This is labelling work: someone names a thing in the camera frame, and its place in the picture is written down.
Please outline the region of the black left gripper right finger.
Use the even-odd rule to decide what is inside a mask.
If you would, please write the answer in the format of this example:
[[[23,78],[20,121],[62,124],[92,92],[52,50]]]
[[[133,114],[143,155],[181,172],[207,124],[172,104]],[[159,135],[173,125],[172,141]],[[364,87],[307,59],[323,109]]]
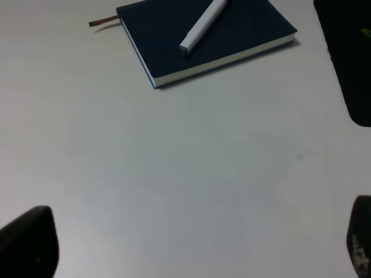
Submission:
[[[347,250],[358,277],[370,277],[370,196],[353,204],[347,231]]]

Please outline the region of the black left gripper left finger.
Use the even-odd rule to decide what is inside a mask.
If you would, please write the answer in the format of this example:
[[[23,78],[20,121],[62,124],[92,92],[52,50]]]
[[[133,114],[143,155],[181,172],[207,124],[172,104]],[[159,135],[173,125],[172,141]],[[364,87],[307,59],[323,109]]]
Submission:
[[[36,206],[1,228],[1,277],[53,277],[59,241],[52,209]]]

